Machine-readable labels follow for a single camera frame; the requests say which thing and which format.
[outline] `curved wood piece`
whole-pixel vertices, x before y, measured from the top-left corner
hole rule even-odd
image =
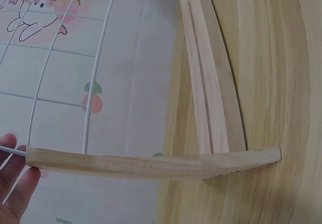
[[[212,1],[180,0],[180,3],[187,40],[199,148],[201,151],[207,149],[205,135],[199,130],[207,123],[208,142],[212,153],[245,151],[236,89]]]
[[[114,157],[29,148],[26,164],[72,174],[113,178],[182,180],[205,179],[252,169],[281,160],[278,147],[259,151],[184,157]]]

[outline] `wooden frame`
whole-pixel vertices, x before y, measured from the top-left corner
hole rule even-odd
[[[180,0],[180,4],[199,155],[130,158],[28,148],[27,165],[113,178],[180,180],[216,177],[281,160],[279,147],[246,151],[233,76],[212,1]]]

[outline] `fabric with cartoon print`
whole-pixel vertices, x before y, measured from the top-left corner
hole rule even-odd
[[[96,58],[109,2],[0,1],[0,134],[27,141],[39,86],[31,147],[81,153],[91,97],[89,154],[162,155],[179,0],[114,0]],[[157,191],[156,181],[41,170],[21,224],[150,224]]]

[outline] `light wood board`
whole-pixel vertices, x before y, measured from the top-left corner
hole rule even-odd
[[[322,0],[213,0],[249,150],[282,161],[207,181],[162,182],[157,223],[322,223]],[[196,154],[182,23],[164,154]]]

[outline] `white metal rod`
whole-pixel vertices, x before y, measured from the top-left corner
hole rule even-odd
[[[93,72],[92,72],[92,78],[91,78],[91,84],[90,84],[90,90],[89,90],[89,97],[88,97],[87,107],[86,107],[86,116],[85,116],[83,150],[82,150],[82,153],[84,155],[87,154],[88,145],[89,145],[89,133],[90,133],[90,121],[91,121],[91,112],[92,112],[94,82],[96,80],[96,75],[97,75],[97,70],[98,70],[98,67],[99,67],[99,62],[100,62],[103,42],[104,42],[104,38],[105,38],[105,33],[106,33],[106,29],[107,29],[108,20],[109,20],[110,14],[111,14],[113,1],[114,0],[110,0],[109,6],[107,8],[107,12],[106,12],[106,16],[105,16],[105,19],[104,19],[104,24],[103,24],[102,32],[101,32],[101,36],[100,36],[100,41],[99,41],[99,45],[98,45],[97,52],[96,52]]]
[[[48,51],[48,54],[47,54],[47,57],[46,57],[46,60],[45,60],[45,63],[44,63],[44,66],[42,68],[42,71],[41,71],[41,76],[40,76],[40,79],[39,79],[39,82],[38,82],[38,86],[37,86],[37,90],[36,90],[36,94],[35,94],[35,98],[34,98],[34,104],[32,106],[32,111],[31,111],[31,117],[30,117],[30,122],[29,122],[29,129],[28,129],[28,139],[27,139],[27,147],[30,146],[30,138],[31,138],[31,129],[32,129],[32,123],[33,123],[33,120],[34,120],[34,115],[35,115],[35,110],[36,110],[36,103],[37,103],[37,100],[38,100],[38,94],[39,94],[39,90],[40,90],[40,86],[41,86],[41,83],[42,83],[42,79],[44,77],[44,74],[45,74],[45,70],[46,70],[46,66],[48,64],[48,61],[49,61],[49,57],[50,57],[50,54],[51,54],[51,51],[52,51],[52,48],[54,47],[54,44],[55,44],[55,41],[56,41],[56,38],[58,36],[58,33],[59,33],[59,30],[60,30],[60,27],[61,25],[63,24],[65,18],[66,18],[66,15],[68,13],[68,10],[72,4],[74,0],[71,0],[67,9],[66,9],[66,12],[65,12],[65,15],[62,17],[61,19],[61,22],[59,23],[59,26],[57,28],[57,31],[56,31],[56,34],[51,42],[51,45],[49,47],[49,51]]]
[[[16,12],[16,13],[22,13],[24,12],[23,10],[1,10],[1,12]],[[29,13],[38,13],[38,14],[55,14],[55,15],[65,15],[64,13],[53,13],[53,12],[41,12],[41,11],[28,11]],[[82,19],[89,19],[89,20],[93,20],[93,21],[99,21],[99,22],[103,22],[104,20],[102,19],[96,19],[96,18],[91,18],[91,17],[86,17],[86,16],[82,16],[82,15],[76,15],[76,14],[67,14],[67,16],[72,16],[75,18],[82,18]]]
[[[16,94],[16,93],[3,92],[3,91],[0,91],[0,94],[6,95],[6,96],[12,96],[12,97],[31,99],[31,100],[34,99],[34,97],[29,97],[29,96],[25,96],[25,95],[21,95],[21,94]],[[71,107],[83,107],[83,108],[86,107],[86,105],[83,105],[83,104],[69,103],[69,102],[51,100],[51,99],[40,98],[40,97],[38,98],[38,101],[57,103],[57,104],[61,104],[61,105],[71,106]]]
[[[24,152],[24,151],[15,150],[14,148],[9,148],[9,147],[4,147],[4,146],[0,146],[0,151],[6,152],[9,154],[19,155],[22,157],[26,156],[26,152]]]
[[[18,46],[18,47],[26,47],[26,48],[33,48],[33,49],[49,50],[49,48],[46,48],[46,47],[33,46],[33,45],[27,45],[27,44],[11,44],[10,43],[9,46]],[[86,56],[86,57],[90,57],[90,58],[95,58],[94,55],[82,54],[82,53],[73,52],[73,51],[69,51],[69,50],[63,50],[63,49],[54,49],[54,48],[52,48],[51,51],[63,52],[63,53],[68,53],[68,54],[76,54],[76,55]]]

